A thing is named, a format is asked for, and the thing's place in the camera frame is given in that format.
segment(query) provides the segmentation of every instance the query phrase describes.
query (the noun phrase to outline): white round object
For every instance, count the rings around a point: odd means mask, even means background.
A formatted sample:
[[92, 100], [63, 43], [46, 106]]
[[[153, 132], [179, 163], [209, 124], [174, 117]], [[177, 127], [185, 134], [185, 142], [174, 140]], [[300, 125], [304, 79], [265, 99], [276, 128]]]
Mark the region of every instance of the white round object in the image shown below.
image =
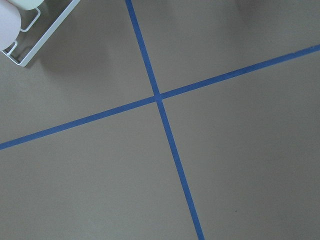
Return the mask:
[[20, 28], [21, 16], [19, 10], [6, 0], [0, 0], [0, 51], [14, 43]]
[[8, 0], [22, 10], [31, 10], [38, 7], [44, 0]]

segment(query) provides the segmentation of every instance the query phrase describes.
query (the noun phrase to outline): floor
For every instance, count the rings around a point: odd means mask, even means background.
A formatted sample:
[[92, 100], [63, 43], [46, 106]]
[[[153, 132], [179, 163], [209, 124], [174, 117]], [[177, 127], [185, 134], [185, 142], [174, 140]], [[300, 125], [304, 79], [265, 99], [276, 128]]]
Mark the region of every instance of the floor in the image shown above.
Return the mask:
[[0, 55], [0, 240], [320, 239], [320, 1], [81, 1]]

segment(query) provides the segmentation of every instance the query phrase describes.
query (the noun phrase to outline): blue tape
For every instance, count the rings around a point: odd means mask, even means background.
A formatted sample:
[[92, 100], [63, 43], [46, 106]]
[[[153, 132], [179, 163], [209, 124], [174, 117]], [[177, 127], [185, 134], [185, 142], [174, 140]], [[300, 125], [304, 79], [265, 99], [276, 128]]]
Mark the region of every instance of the blue tape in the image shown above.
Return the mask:
[[148, 97], [148, 98], [145, 98], [145, 99], [142, 99], [139, 101], [135, 101], [135, 102], [123, 105], [123, 106], [119, 106], [119, 107], [116, 107], [116, 108], [113, 108], [113, 109], [110, 109], [107, 111], [103, 111], [103, 112], [96, 113], [94, 115], [86, 116], [86, 117], [83, 117], [83, 118], [75, 120], [75, 121], [67, 122], [62, 125], [55, 126], [55, 127], [43, 130], [43, 131], [38, 131], [36, 133], [30, 134], [27, 136], [19, 137], [17, 139], [11, 140], [11, 141], [1, 143], [0, 150], [7, 149], [7, 148], [13, 147], [15, 145], [23, 144], [23, 143], [26, 143], [26, 142], [29, 142], [29, 141], [32, 141], [35, 139], [39, 139], [39, 138], [42, 138], [42, 137], [45, 137], [45, 136], [48, 136], [51, 134], [55, 134], [55, 133], [58, 133], [58, 132], [61, 132], [61, 131], [67, 130], [67, 129], [71, 129], [71, 128], [74, 128], [74, 127], [77, 127], [77, 126], [80, 126], [83, 124], [87, 124], [87, 123], [90, 123], [90, 122], [93, 122], [93, 121], [96, 121], [99, 119], [103, 119], [103, 118], [106, 118], [106, 117], [109, 117], [109, 116], [112, 116], [115, 114], [119, 114], [119, 113], [122, 113], [122, 112], [125, 112], [128, 110], [131, 110], [131, 109], [135, 109], [135, 108], [138, 108], [138, 107], [150, 104], [150, 103], [154, 103], [155, 101], [156, 101], [155, 97], [151, 96], [151, 97]]
[[146, 71], [147, 71], [147, 74], [148, 74], [148, 77], [149, 77], [149, 80], [150, 80], [150, 84], [151, 84], [151, 87], [152, 87], [152, 90], [153, 90], [154, 97], [156, 99], [156, 104], [158, 106], [158, 110], [159, 110], [159, 113], [160, 113], [160, 116], [161, 116], [161, 120], [162, 120], [162, 123], [163, 123], [164, 130], [165, 130], [165, 134], [166, 134], [167, 140], [169, 142], [169, 146], [170, 146], [170, 149], [171, 149], [171, 153], [172, 153], [172, 156], [173, 156], [175, 167], [176, 167], [176, 170], [177, 170], [178, 175], [179, 175], [179, 179], [180, 179], [180, 182], [181, 182], [181, 185], [182, 185], [182, 189], [183, 189], [183, 192], [184, 192], [184, 196], [185, 196], [185, 199], [186, 199], [190, 214], [191, 214], [191, 218], [192, 218], [192, 221], [193, 221], [193, 224], [194, 224], [194, 228], [195, 228], [196, 234], [198, 236], [198, 239], [199, 240], [204, 240], [205, 237], [204, 237], [201, 225], [200, 225], [200, 221], [199, 221], [199, 218], [198, 218], [198, 214], [197, 214], [197, 211], [196, 211], [196, 207], [195, 207], [194, 201], [193, 201], [192, 196], [191, 196], [191, 192], [190, 192], [189, 185], [188, 185], [188, 182], [187, 182], [187, 179], [186, 179], [186, 175], [185, 175], [185, 172], [184, 172], [184, 169], [183, 169], [180, 157], [179, 157], [179, 153], [178, 153], [178, 149], [177, 149], [177, 146], [176, 146], [176, 142], [175, 142], [173, 133], [171, 131], [171, 127], [170, 127], [170, 124], [169, 124], [167, 113], [166, 113], [164, 104], [163, 104], [162, 99], [161, 99], [159, 87], [158, 87], [158, 84], [157, 84], [157, 81], [156, 81], [156, 77], [155, 77], [154, 71], [152, 69], [152, 65], [151, 65], [150, 58], [149, 58], [149, 55], [148, 55], [148, 52], [147, 52], [145, 41], [143, 39], [141, 30], [140, 30], [140, 27], [139, 27], [139, 24], [138, 24], [137, 16], [136, 16], [136, 13], [135, 13], [135, 10], [134, 10], [134, 7], [132, 5], [131, 0], [126, 0], [125, 3], [126, 3], [126, 6], [128, 8], [128, 12], [129, 12], [130, 19], [131, 19], [131, 22], [132, 22], [132, 26], [133, 26], [133, 29], [134, 29], [134, 32], [135, 32], [135, 35], [136, 35], [136, 39], [138, 41], [138, 45], [139, 45], [139, 48], [140, 48], [140, 51], [141, 51], [143, 62], [144, 62], [144, 65], [145, 65], [145, 68], [146, 68]]
[[279, 57], [276, 57], [276, 58], [273, 58], [273, 59], [270, 59], [267, 61], [263, 61], [263, 62], [254, 64], [254, 65], [246, 66], [244, 68], [241, 68], [241, 69], [238, 69], [235, 71], [231, 71], [231, 72], [219, 75], [219, 76], [215, 76], [215, 77], [203, 80], [203, 81], [192, 83], [187, 86], [179, 87], [174, 90], [164, 92], [161, 94], [161, 98], [167, 99], [167, 98], [179, 95], [179, 94], [183, 94], [183, 93], [195, 90], [195, 89], [199, 89], [199, 88], [202, 88], [202, 87], [205, 87], [205, 86], [208, 86], [211, 84], [215, 84], [215, 83], [227, 80], [227, 79], [231, 79], [231, 78], [243, 75], [243, 74], [247, 74], [247, 73], [259, 70], [259, 69], [263, 69], [266, 67], [270, 67], [272, 65], [276, 65], [276, 64], [285, 62], [285, 61], [289, 61], [289, 60], [296, 59], [296, 58], [299, 58], [299, 57], [302, 57], [302, 56], [305, 56], [305, 55], [308, 55], [311, 53], [315, 53], [317, 51], [320, 51], [320, 44], [302, 49], [302, 50], [294, 52], [294, 53], [289, 53], [289, 54], [279, 56]]

